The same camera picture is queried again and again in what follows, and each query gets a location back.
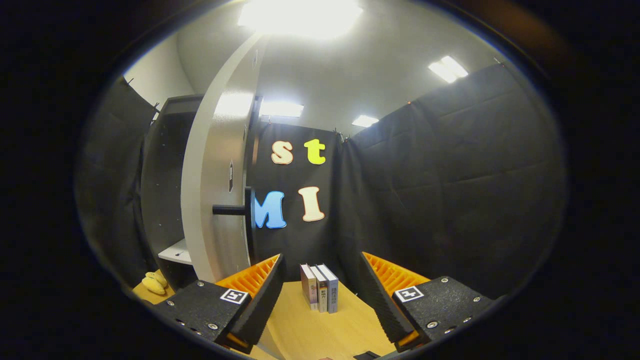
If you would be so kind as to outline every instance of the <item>black fabric backdrop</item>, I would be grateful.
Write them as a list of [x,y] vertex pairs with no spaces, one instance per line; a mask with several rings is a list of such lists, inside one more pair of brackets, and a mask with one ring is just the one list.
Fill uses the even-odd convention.
[[83,135],[75,192],[86,237],[129,286],[157,270],[141,222],[143,140],[156,110],[119,79]]
[[334,235],[355,292],[367,251],[498,297],[550,247],[564,209],[554,123],[500,65],[383,117],[338,159]]
[[[262,204],[267,193],[284,193],[282,214],[287,226],[269,229],[264,225],[256,227],[254,233],[255,251],[259,260],[282,253],[287,267],[287,280],[300,279],[300,263],[325,263],[336,276],[344,277],[338,263],[335,225],[337,214],[333,209],[331,194],[334,192],[333,162],[339,146],[339,134],[307,127],[287,124],[259,122],[259,139],[255,164],[247,166],[247,185],[255,190],[256,199]],[[320,152],[326,159],[322,165],[315,165],[307,159],[304,143],[318,139],[325,145]],[[273,163],[271,146],[276,141],[290,142],[293,161],[288,165]],[[324,218],[314,222],[302,220],[305,208],[298,190],[307,186],[317,186],[320,211]]]

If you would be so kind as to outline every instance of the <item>table surface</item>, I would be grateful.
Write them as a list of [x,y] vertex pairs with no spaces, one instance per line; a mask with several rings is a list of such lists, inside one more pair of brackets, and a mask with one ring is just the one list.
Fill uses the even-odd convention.
[[[142,284],[133,289],[142,299],[157,304],[174,294],[160,296]],[[341,282],[338,288],[338,311],[320,313],[311,310],[299,281],[285,282],[267,326],[250,354],[257,360],[333,360],[353,359],[367,351],[384,356],[395,350],[380,326],[371,307],[349,291]]]

